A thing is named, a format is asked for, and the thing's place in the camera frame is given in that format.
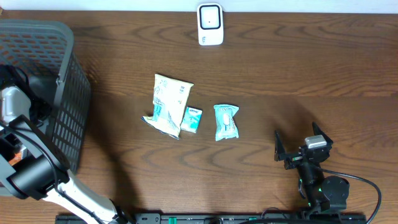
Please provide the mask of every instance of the white package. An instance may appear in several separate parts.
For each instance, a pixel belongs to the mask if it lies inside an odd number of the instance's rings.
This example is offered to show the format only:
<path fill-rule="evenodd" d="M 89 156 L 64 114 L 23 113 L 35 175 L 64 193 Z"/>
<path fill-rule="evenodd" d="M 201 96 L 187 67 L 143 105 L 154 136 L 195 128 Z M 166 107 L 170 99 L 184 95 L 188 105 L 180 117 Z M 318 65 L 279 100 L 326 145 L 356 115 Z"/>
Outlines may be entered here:
<path fill-rule="evenodd" d="M 155 74 L 154 115 L 143 116 L 141 119 L 160 132 L 178 139 L 185 105 L 192 86 L 192 83 Z"/>

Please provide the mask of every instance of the small blue packet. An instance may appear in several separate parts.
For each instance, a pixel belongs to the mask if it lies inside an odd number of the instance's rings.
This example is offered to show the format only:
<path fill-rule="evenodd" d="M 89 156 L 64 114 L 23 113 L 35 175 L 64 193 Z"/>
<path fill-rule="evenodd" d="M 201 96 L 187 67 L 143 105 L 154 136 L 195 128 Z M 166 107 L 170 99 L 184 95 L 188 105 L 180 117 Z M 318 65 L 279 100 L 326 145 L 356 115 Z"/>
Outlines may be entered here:
<path fill-rule="evenodd" d="M 216 141 L 221 139 L 238 138 L 238 128 L 235 125 L 233 116 L 239 108 L 232 105 L 214 105 L 216 111 Z"/>
<path fill-rule="evenodd" d="M 198 131 L 201 114 L 201 110 L 187 107 L 185 110 L 184 119 L 182 119 L 181 129 L 196 133 Z"/>

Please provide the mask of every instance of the wooden table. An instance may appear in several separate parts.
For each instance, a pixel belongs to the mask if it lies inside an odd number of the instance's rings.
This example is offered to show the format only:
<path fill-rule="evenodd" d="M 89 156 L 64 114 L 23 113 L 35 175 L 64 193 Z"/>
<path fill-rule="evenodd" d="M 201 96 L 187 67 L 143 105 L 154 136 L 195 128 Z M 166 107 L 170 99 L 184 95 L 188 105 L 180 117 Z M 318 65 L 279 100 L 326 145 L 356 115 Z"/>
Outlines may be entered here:
<path fill-rule="evenodd" d="M 130 212 L 293 210 L 296 170 L 274 162 L 275 129 L 295 150 L 311 122 L 335 141 L 326 169 L 377 183 L 374 223 L 398 212 L 398 16 L 224 14 L 220 46 L 201 47 L 192 12 L 5 11 L 2 18 L 56 20 L 75 34 L 93 90 L 78 177 Z M 140 120 L 153 110 L 154 74 L 195 84 L 197 134 L 177 141 Z M 215 142 L 213 105 L 240 107 L 239 139 Z M 370 216 L 376 191 L 349 180 L 350 212 Z M 2 198 L 1 223 L 53 223 L 62 207 Z"/>

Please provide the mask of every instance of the mesh bin wall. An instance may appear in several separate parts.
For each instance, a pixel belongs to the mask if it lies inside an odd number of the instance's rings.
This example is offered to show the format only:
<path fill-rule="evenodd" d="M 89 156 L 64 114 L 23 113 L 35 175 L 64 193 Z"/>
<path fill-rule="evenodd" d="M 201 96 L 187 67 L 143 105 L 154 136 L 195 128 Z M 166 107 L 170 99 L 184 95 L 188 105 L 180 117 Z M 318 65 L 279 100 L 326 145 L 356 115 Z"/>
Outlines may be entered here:
<path fill-rule="evenodd" d="M 45 133 L 76 173 L 91 88 L 72 52 L 73 41 L 72 31 L 61 22 L 0 20 L 0 64 L 19 67 L 29 76 L 58 76 L 57 90 L 52 93 L 53 118 Z"/>

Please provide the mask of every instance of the white wall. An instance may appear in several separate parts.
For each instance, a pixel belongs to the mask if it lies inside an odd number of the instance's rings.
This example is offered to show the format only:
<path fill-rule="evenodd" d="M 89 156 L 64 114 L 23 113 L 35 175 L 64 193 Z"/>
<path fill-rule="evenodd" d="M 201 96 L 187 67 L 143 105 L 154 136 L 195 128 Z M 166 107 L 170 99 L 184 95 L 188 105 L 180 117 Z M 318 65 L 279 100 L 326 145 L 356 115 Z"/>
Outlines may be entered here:
<path fill-rule="evenodd" d="M 199 0 L 0 0 L 3 9 L 196 11 Z M 398 13 L 398 0 L 217 0 L 226 12 Z"/>

